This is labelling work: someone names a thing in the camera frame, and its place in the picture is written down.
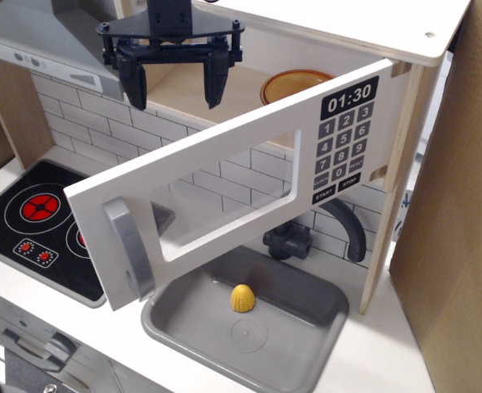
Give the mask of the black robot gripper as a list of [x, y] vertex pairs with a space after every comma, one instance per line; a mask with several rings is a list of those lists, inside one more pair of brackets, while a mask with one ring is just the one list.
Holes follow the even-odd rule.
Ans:
[[205, 100], [218, 106], [229, 67], [242, 60], [236, 19], [197, 9], [191, 1], [148, 1], [146, 10], [123, 19], [102, 22], [103, 62], [118, 68], [129, 102], [146, 109], [146, 71], [142, 65], [204, 64]]

